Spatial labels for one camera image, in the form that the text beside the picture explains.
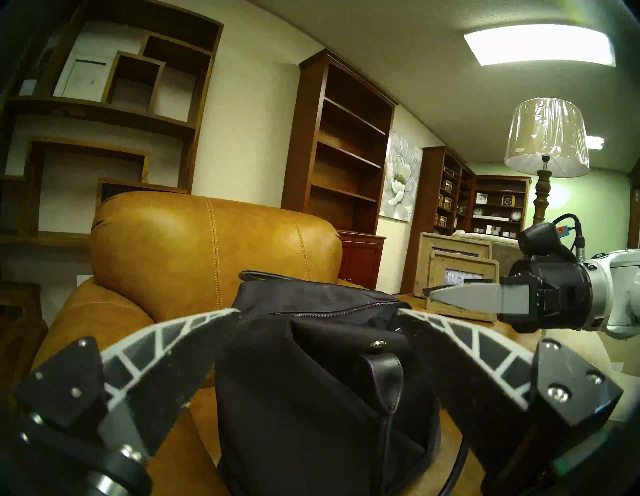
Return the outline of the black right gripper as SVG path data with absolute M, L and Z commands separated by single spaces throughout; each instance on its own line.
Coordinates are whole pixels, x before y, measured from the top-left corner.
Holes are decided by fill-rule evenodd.
M 478 279 L 424 288 L 433 302 L 466 311 L 506 314 L 520 334 L 538 330 L 579 329 L 591 310 L 591 283 L 580 264 L 561 257 L 517 260 L 499 282 Z

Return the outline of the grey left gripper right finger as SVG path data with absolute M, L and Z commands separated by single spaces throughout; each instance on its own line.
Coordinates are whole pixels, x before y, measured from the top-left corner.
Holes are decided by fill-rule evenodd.
M 613 380 L 553 338 L 532 352 L 451 317 L 402 309 L 398 318 L 485 481 L 564 475 L 567 463 L 554 463 L 599 431 L 622 396 Z

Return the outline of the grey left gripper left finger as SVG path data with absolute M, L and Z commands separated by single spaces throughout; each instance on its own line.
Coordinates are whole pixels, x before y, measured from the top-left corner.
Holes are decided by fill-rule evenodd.
M 69 435 L 154 456 L 240 316 L 225 308 L 155 323 L 102 351 L 95 337 L 80 337 L 31 372 L 15 397 Z

